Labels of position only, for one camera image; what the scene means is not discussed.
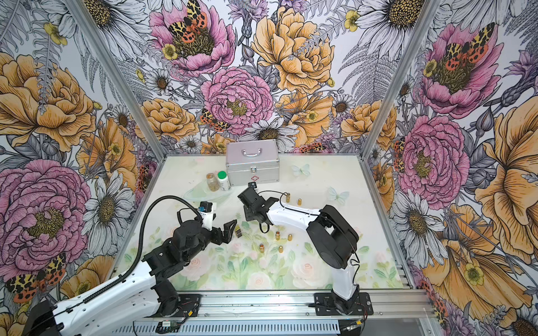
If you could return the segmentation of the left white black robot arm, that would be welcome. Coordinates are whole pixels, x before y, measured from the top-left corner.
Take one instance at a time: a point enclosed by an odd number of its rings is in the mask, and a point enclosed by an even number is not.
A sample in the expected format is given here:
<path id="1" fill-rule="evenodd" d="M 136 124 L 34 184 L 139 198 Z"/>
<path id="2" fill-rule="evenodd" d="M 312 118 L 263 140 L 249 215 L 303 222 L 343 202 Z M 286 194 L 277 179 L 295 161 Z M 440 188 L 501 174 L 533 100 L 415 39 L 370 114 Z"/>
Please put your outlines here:
<path id="1" fill-rule="evenodd" d="M 231 242 L 235 220 L 207 229 L 200 221 L 182 223 L 174 235 L 123 274 L 56 304 L 40 302 L 30 310 L 24 335 L 105 335 L 155 314 L 172 316 L 182 308 L 169 278 L 208 245 Z"/>

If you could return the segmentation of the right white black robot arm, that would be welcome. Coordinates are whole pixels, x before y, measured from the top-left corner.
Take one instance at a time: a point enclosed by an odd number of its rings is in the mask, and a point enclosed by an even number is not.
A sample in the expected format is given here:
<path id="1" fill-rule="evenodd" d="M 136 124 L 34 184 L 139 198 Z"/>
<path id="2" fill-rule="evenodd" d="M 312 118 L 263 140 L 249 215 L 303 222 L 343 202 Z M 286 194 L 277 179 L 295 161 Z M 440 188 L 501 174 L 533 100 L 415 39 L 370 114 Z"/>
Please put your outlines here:
<path id="1" fill-rule="evenodd" d="M 258 197 L 254 201 L 243 200 L 245 218 L 266 224 L 291 226 L 307 232 L 319 257 L 332 268 L 332 304 L 340 314 L 349 315 L 358 306 L 360 287 L 355 272 L 359 261 L 352 257 L 357 253 L 358 234 L 335 207 L 322 209 L 286 207 L 274 197 Z"/>

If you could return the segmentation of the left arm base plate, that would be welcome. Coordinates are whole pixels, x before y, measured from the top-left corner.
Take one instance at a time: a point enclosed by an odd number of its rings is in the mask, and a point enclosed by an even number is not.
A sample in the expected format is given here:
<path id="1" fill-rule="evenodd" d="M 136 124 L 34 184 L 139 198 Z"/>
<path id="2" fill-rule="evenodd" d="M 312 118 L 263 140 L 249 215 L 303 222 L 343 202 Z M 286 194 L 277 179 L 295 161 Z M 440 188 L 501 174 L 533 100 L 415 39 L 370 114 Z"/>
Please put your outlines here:
<path id="1" fill-rule="evenodd" d="M 179 294 L 177 298 L 166 299 L 158 305 L 151 318 L 191 318 L 197 317 L 200 309 L 200 294 Z"/>

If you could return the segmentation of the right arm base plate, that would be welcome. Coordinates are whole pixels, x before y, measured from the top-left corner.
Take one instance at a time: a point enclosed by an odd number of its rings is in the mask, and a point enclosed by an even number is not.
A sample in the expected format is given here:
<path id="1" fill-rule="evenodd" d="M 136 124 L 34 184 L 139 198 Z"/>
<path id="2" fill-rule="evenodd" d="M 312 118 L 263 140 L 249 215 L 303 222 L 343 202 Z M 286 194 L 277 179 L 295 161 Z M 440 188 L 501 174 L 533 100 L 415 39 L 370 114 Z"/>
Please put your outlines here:
<path id="1" fill-rule="evenodd" d="M 356 291 L 349 300 L 338 297 L 333 291 L 314 293 L 314 302 L 308 305 L 317 316 L 371 316 L 374 314 L 370 295 Z"/>

